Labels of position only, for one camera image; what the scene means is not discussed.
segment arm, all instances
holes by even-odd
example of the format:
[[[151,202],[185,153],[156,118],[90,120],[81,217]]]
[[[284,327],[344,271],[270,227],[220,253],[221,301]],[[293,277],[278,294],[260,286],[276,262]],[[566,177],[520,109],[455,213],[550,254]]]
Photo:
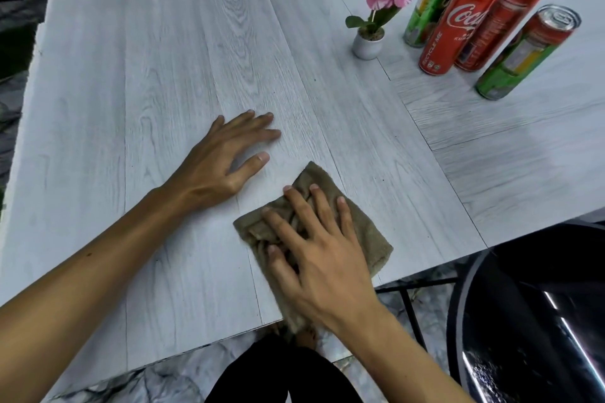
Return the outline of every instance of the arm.
[[[337,201],[339,227],[326,195],[316,185],[311,191],[319,218],[300,193],[284,188],[308,240],[275,212],[263,212],[298,261],[299,275],[278,247],[268,249],[270,267],[285,295],[349,348],[391,403],[471,403],[376,297],[344,198]]]
[[[236,194],[268,162],[252,156],[229,173],[238,153],[279,137],[271,114],[219,116],[161,187],[100,236],[0,308],[0,400],[37,403],[50,390],[155,250],[196,209]]]

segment hand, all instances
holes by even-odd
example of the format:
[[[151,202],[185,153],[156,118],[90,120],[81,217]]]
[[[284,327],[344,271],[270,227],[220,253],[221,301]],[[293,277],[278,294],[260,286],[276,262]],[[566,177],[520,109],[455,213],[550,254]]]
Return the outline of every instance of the hand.
[[[262,151],[248,158],[239,169],[229,172],[235,157],[246,148],[281,136],[277,129],[266,129],[272,121],[272,113],[254,118],[253,110],[227,124],[219,115],[208,134],[191,149],[163,188],[183,199],[187,212],[226,201],[267,164],[269,155]]]
[[[269,265],[294,307],[339,336],[372,318],[383,306],[374,292],[346,200],[337,200],[339,228],[324,192],[317,185],[311,185],[310,190],[319,218],[296,189],[284,188],[284,195],[305,225],[308,240],[275,211],[263,210],[266,222],[296,256],[299,274],[277,246],[268,248]]]

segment person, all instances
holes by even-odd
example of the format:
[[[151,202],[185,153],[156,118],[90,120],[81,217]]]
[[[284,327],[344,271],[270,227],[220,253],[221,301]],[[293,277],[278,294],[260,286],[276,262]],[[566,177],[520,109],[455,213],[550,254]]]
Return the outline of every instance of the person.
[[[262,151],[231,171],[239,153],[279,138],[279,130],[268,129],[272,121],[271,113],[255,116],[251,110],[227,123],[217,117],[162,186],[0,308],[1,402],[38,403],[47,394],[132,277],[184,218],[234,196],[267,164],[269,155]],[[268,249],[271,270],[293,305],[349,348],[389,402],[471,401],[376,297],[344,199],[337,200],[337,224],[316,185],[317,215],[291,186],[284,195],[308,239],[275,212],[265,209],[263,216],[298,260],[297,274],[279,248]],[[360,401],[326,359],[305,347],[292,350],[278,337],[262,339],[231,363],[207,401],[238,396],[285,401],[288,391],[294,403]]]

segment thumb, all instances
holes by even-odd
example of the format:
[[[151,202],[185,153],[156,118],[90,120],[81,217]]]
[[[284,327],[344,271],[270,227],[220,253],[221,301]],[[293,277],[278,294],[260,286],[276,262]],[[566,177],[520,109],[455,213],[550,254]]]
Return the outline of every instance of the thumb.
[[[302,291],[297,273],[285,261],[284,253],[276,245],[270,245],[267,248],[267,254],[268,266],[271,269],[271,273],[277,279],[284,295],[289,299],[295,298]]]
[[[244,184],[256,173],[261,170],[265,164],[268,163],[269,155],[266,151],[257,153],[254,156],[250,156],[244,164],[242,164],[238,170],[231,173],[229,177],[235,185],[238,186],[238,190],[244,186]]]

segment white wooden table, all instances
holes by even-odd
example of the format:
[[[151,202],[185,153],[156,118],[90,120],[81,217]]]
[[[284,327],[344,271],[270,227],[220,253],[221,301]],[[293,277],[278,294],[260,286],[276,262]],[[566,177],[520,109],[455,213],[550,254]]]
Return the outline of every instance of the white wooden table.
[[[363,62],[344,25],[363,0],[49,0],[1,224],[0,304],[160,185],[217,114],[271,110],[283,130],[237,198],[191,217],[145,266],[52,393],[280,319],[232,222],[309,160],[395,247],[375,285],[605,205],[605,105],[578,50],[596,57],[602,9],[552,1],[584,25],[494,103],[457,71],[418,71],[400,40],[409,10]]]

